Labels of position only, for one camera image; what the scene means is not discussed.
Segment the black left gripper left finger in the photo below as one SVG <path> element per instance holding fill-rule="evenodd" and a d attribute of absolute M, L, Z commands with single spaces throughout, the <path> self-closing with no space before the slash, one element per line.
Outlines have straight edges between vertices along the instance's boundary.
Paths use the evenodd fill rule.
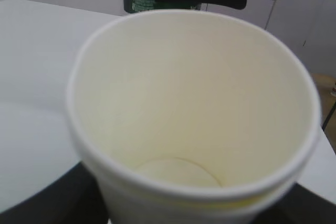
<path fill-rule="evenodd" d="M 78 163 L 44 190 L 1 213 L 1 223 L 108 223 L 96 180 Z"/>

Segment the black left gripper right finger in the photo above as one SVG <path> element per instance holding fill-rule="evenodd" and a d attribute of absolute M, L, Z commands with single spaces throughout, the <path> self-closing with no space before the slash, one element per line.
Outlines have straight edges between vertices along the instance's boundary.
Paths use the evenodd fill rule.
<path fill-rule="evenodd" d="M 270 210 L 267 222 L 335 224 L 335 204 L 297 184 Z"/>

